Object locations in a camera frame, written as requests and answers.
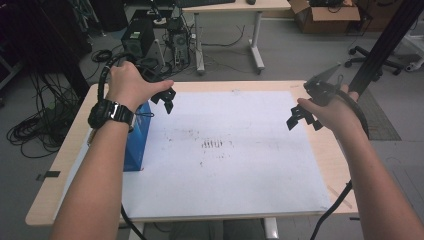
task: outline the blue object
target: blue object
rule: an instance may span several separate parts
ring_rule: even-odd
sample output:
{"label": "blue object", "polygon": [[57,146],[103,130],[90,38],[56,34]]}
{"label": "blue object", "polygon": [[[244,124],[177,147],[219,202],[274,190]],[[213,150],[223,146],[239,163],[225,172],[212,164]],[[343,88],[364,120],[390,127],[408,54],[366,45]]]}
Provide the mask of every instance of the blue object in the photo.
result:
{"label": "blue object", "polygon": [[124,172],[140,171],[141,169],[151,118],[149,102],[144,103],[136,114],[134,130],[128,134],[127,138]]}

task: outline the cardboard box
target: cardboard box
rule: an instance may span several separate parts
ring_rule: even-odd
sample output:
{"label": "cardboard box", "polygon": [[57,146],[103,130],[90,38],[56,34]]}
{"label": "cardboard box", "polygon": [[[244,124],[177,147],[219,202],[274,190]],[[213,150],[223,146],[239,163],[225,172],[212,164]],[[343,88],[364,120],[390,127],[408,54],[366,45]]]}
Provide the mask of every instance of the cardboard box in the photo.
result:
{"label": "cardboard box", "polygon": [[382,32],[391,21],[391,18],[373,18],[361,7],[358,7],[358,10],[361,20],[351,23],[350,32]]}
{"label": "cardboard box", "polygon": [[345,33],[351,21],[359,21],[354,4],[346,7],[311,7],[306,0],[291,0],[295,21],[303,33]]}
{"label": "cardboard box", "polygon": [[140,171],[143,162],[144,148],[146,146],[147,134],[150,126],[149,102],[137,111],[134,129],[127,137],[125,148],[124,172]]}
{"label": "cardboard box", "polygon": [[358,0],[357,5],[374,19],[392,18],[402,4],[402,0]]}

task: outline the hand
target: hand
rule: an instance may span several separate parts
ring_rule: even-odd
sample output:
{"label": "hand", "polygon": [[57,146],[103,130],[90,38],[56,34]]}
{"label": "hand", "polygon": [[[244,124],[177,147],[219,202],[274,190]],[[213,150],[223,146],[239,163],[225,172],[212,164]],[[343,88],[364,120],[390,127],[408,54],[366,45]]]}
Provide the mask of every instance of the hand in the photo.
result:
{"label": "hand", "polygon": [[[348,88],[347,85],[343,85],[341,90],[347,93]],[[350,92],[349,96],[355,101],[359,97],[356,92]],[[297,102],[304,109],[315,115],[321,124],[332,130],[336,136],[350,130],[357,131],[358,128],[360,131],[363,131],[355,113],[340,97],[334,98],[325,107],[318,106],[310,100],[303,98],[299,98]]]}
{"label": "hand", "polygon": [[172,87],[172,80],[156,83],[146,82],[131,62],[123,62],[120,67],[110,69],[109,92],[106,99],[125,105],[132,112],[158,92]]}

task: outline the black wristwatch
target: black wristwatch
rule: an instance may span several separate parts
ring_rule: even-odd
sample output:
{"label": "black wristwatch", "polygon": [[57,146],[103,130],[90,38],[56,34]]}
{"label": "black wristwatch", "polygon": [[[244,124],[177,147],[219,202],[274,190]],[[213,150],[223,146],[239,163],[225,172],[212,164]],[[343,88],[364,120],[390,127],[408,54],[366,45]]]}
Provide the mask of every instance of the black wristwatch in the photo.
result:
{"label": "black wristwatch", "polygon": [[134,129],[135,119],[135,114],[126,106],[102,99],[91,109],[88,124],[93,129],[99,129],[107,120],[125,122],[130,126],[129,132],[131,132]]}

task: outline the wooden table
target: wooden table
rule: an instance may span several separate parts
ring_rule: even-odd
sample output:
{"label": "wooden table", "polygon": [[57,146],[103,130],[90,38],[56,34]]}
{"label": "wooden table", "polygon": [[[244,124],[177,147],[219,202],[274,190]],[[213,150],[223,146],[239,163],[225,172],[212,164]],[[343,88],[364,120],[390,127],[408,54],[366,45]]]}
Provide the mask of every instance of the wooden table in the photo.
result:
{"label": "wooden table", "polygon": [[260,74],[265,69],[257,46],[262,12],[289,10],[290,8],[287,0],[257,0],[255,5],[249,5],[246,0],[236,0],[234,3],[184,8],[183,12],[194,14],[197,72],[199,74],[205,73],[202,44],[199,37],[201,35],[199,34],[201,32],[200,27],[252,24],[255,28],[249,44]]}
{"label": "wooden table", "polygon": [[[176,82],[174,89],[178,92],[208,91],[290,91],[294,100],[308,97],[304,81],[238,81],[238,82]],[[97,85],[90,91],[78,112],[74,123],[54,160],[50,171],[59,171],[58,177],[47,177],[26,217],[26,223],[32,226],[52,225],[69,171],[80,152],[81,144],[89,130],[87,117],[97,101]],[[350,179],[345,158],[331,131],[321,129],[314,131],[306,126],[308,139],[315,154],[323,180],[327,186],[331,202],[334,202]],[[335,213],[357,213],[358,209],[351,192]]]}

